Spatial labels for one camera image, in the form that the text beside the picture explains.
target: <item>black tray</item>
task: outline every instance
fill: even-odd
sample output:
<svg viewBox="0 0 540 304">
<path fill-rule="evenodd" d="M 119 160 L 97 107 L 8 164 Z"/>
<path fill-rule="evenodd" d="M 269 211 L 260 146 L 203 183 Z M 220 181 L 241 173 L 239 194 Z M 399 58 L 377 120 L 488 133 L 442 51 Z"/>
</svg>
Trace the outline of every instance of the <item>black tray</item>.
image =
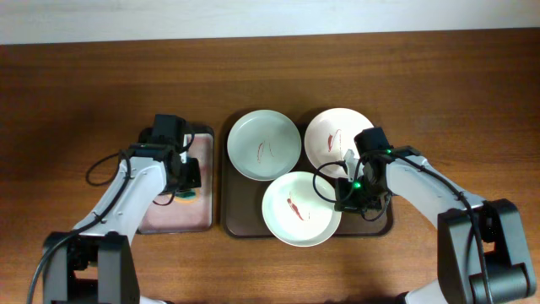
<svg viewBox="0 0 540 304">
<path fill-rule="evenodd" d="M 304 143 L 304 134 L 307 124 L 296 125 Z M 262 218 L 262 197 L 272 182 L 258 182 L 239 173 L 230 162 L 227 154 L 227 138 L 222 144 L 221 161 L 221 223 L 224 230 L 235 238 L 263 238 L 273 237 Z M 300 160 L 292 171 L 315 172 L 315 168 L 307 159 L 304 147 Z M 326 178 L 331 185 L 334 180 Z M 358 214 L 343 213 L 339 227 L 333 236 L 384 236 L 394 224 L 392 202 L 386 212 L 375 222 L 368 222 Z"/>
</svg>

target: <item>wooden surface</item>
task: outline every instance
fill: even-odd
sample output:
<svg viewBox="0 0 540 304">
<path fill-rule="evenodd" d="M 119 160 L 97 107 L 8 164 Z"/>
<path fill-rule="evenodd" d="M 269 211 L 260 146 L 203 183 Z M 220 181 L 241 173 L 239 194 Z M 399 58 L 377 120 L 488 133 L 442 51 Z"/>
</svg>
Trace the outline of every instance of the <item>wooden surface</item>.
<svg viewBox="0 0 540 304">
<path fill-rule="evenodd" d="M 540 30 L 0 46 L 0 54 L 2 303 L 24 300 L 46 236 L 72 228 L 105 191 L 84 183 L 86 169 L 135 141 L 155 113 L 206 122 L 220 143 L 228 117 L 246 109 L 293 120 L 337 106 L 360 111 L 457 184 L 517 204 L 538 274 Z M 214 173 L 217 209 L 219 166 Z M 136 236 L 132 252 L 146 296 L 364 301 L 436 277 L 435 228 L 403 199 L 395 214 L 379 239 L 296 248 L 238 241 L 215 225 Z M 41 288 L 36 295 L 41 302 Z"/>
</svg>

